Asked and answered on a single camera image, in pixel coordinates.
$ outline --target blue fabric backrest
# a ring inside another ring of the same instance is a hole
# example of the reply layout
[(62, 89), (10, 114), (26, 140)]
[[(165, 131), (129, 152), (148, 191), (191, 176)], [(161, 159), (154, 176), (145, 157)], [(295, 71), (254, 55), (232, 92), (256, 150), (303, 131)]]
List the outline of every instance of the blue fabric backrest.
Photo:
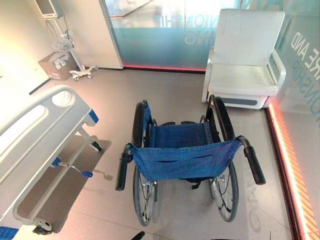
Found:
[(241, 143), (237, 140), (181, 148), (133, 147), (133, 159), (148, 181), (219, 176)]

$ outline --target caster wheel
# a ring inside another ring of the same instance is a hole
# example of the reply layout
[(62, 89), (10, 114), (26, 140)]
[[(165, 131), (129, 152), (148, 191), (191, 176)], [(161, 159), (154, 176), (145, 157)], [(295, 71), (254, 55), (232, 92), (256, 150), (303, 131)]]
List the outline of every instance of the caster wheel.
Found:
[(48, 231), (48, 230), (45, 230), (41, 226), (36, 226), (35, 229), (32, 232), (35, 233), (35, 234), (38, 234), (38, 235), (49, 235), (49, 234), (52, 233), (52, 230)]
[(97, 143), (96, 141), (94, 141), (93, 143), (91, 143), (91, 146), (93, 147), (93, 149), (96, 152), (100, 152), (102, 150), (102, 147), (100, 146), (99, 143)]

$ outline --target orange light strip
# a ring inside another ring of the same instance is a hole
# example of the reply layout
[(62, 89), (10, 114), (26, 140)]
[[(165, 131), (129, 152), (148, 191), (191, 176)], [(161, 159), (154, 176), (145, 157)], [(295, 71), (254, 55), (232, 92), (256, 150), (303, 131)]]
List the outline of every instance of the orange light strip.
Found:
[(304, 240), (320, 240), (320, 230), (317, 228), (305, 181), (277, 101), (274, 100), (268, 108), (282, 155), (284, 169), (289, 178), (290, 192), (294, 197), (294, 207), (301, 237)]

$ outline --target bed frame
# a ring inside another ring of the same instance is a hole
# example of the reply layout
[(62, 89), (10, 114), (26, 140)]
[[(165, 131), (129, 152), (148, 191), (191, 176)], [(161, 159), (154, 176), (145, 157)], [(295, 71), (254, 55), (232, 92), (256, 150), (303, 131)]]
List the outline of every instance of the bed frame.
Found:
[(68, 171), (67, 167), (50, 183), (27, 217), (18, 214), (18, 206), (77, 132), (84, 141), (67, 161), (69, 165), (86, 145), (96, 151), (102, 149), (83, 129), (84, 123), (92, 127), (98, 120), (73, 89), (59, 85), (32, 96), (31, 102), (12, 118), (0, 122), (0, 144), (5, 143), (0, 148), (0, 233), (13, 230), (15, 234), (22, 224), (52, 230), (51, 224), (37, 218), (37, 214)]

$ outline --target wheelchair push handle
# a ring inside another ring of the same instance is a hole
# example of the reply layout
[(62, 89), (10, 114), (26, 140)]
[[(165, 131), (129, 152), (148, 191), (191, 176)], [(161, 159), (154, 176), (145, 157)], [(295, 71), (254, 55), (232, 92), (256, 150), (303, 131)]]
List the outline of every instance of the wheelchair push handle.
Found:
[(115, 190), (123, 191), (126, 186), (126, 177), (127, 177), (127, 165), (132, 161), (129, 155), (129, 151), (132, 148), (131, 144), (126, 144), (123, 149), (123, 153), (120, 158), (118, 174), (116, 178)]
[(137, 235), (135, 235), (131, 240), (141, 240), (145, 236), (145, 232), (141, 231)]
[(261, 170), (254, 147), (250, 145), (249, 141), (244, 136), (238, 136), (236, 139), (244, 145), (243, 152), (245, 157), (248, 159), (255, 183), (257, 185), (265, 184), (266, 179)]

